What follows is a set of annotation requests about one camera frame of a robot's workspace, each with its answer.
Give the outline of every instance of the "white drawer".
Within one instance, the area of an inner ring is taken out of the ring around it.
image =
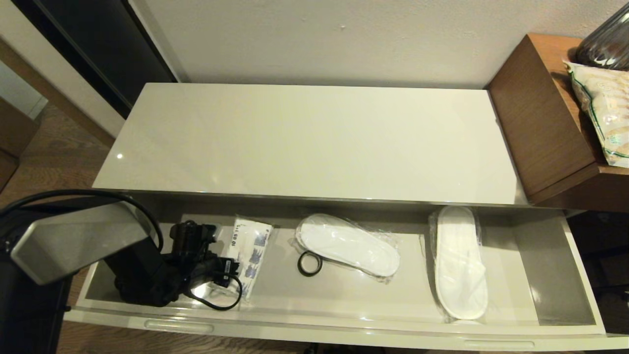
[[[192,219],[222,225],[221,251],[236,214],[279,226],[249,303],[219,312],[186,297],[167,307],[122,302],[113,273],[92,265],[77,306],[65,319],[157,331],[443,350],[594,350],[629,348],[606,334],[572,234],[561,211],[479,207],[489,307],[478,323],[447,323],[431,290],[423,251],[428,215],[437,206],[264,198],[140,196],[165,234]],[[389,284],[325,263],[306,278],[292,246],[298,222],[313,212],[348,217],[399,237],[401,266]],[[164,249],[171,240],[166,237]],[[221,301],[221,295],[204,295]]]

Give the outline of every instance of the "black rubber ring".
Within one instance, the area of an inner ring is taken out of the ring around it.
[[[304,267],[301,265],[301,262],[304,260],[304,256],[306,255],[310,255],[316,259],[316,269],[312,272],[306,271]],[[321,259],[321,256],[316,253],[312,253],[311,251],[306,251],[302,253],[301,256],[299,256],[299,260],[297,261],[297,269],[304,277],[315,276],[317,273],[321,271],[322,266],[323,266],[323,259]]]

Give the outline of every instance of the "power cord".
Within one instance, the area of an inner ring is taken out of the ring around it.
[[[242,282],[240,281],[240,279],[238,279],[237,276],[235,276],[234,274],[229,274],[229,273],[222,273],[222,272],[216,272],[213,273],[213,275],[215,277],[229,277],[230,279],[234,279],[236,280],[236,283],[238,283],[238,298],[236,299],[236,302],[234,302],[233,304],[229,305],[229,306],[218,306],[218,305],[214,305],[212,304],[210,301],[207,301],[205,299],[202,299],[196,295],[194,295],[192,293],[191,289],[188,289],[186,292],[184,292],[185,296],[188,296],[190,299],[194,299],[197,300],[198,302],[204,304],[205,306],[208,306],[214,310],[217,311],[227,311],[230,309],[233,309],[234,307],[236,307],[236,305],[238,305],[238,303],[240,302],[240,298],[242,298]]]
[[[159,223],[153,214],[140,202],[128,197],[126,195],[115,193],[111,191],[102,191],[102,190],[54,190],[54,191],[45,191],[43,193],[37,193],[20,200],[17,200],[13,203],[10,203],[2,210],[0,210],[0,219],[7,216],[10,212],[14,210],[18,210],[19,208],[25,206],[26,204],[30,204],[33,202],[37,202],[39,200],[53,198],[53,197],[66,197],[72,195],[86,195],[90,197],[106,197],[106,198],[114,198],[121,200],[123,202],[129,203],[132,206],[136,207],[139,211],[141,211],[147,219],[150,221],[153,229],[155,229],[155,233],[157,234],[157,250],[159,252],[164,248],[164,235],[162,234],[162,230],[159,227]]]

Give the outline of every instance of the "wooden side table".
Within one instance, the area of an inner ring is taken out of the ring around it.
[[[528,34],[488,89],[532,204],[629,212],[629,169],[607,165],[564,67],[580,42]]]

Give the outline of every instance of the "white wall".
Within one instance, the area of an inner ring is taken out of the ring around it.
[[[482,88],[526,32],[585,37],[625,1],[132,2],[182,81]]]
[[[40,95],[26,81],[19,77],[11,68],[0,61],[0,97],[31,119],[37,118],[43,107],[48,103],[46,97]]]
[[[71,102],[113,137],[125,120],[15,7],[0,0],[0,37]]]

